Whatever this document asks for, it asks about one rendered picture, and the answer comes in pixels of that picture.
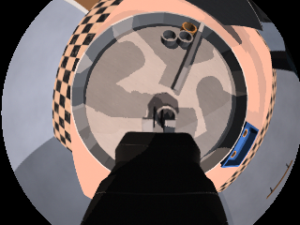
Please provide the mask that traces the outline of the blue plastic crate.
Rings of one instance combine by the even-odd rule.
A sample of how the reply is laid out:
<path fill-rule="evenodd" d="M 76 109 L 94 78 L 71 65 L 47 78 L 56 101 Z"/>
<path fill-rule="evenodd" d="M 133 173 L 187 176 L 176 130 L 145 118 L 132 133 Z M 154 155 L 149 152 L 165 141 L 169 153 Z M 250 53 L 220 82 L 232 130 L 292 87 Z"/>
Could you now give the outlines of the blue plastic crate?
<path fill-rule="evenodd" d="M 245 137 L 242 137 L 246 129 L 247 129 L 247 135 Z M 235 144 L 230 154 L 220 162 L 221 164 L 220 167 L 221 168 L 239 167 L 240 164 L 245 159 L 245 157 L 247 156 L 252 144 L 254 143 L 258 135 L 258 132 L 259 130 L 256 127 L 252 126 L 249 122 L 246 121 L 240 138 L 238 139 L 237 143 Z M 236 154 L 234 157 L 231 157 L 234 150 L 236 151 Z"/>

